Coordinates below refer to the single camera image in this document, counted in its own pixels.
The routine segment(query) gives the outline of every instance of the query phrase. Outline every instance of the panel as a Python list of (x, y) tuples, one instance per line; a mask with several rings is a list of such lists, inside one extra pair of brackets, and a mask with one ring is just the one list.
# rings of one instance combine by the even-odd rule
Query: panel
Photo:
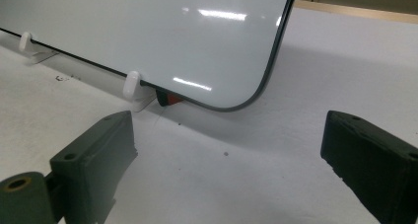
[(293, 0), (0, 0), (0, 28), (215, 110), (262, 91)]

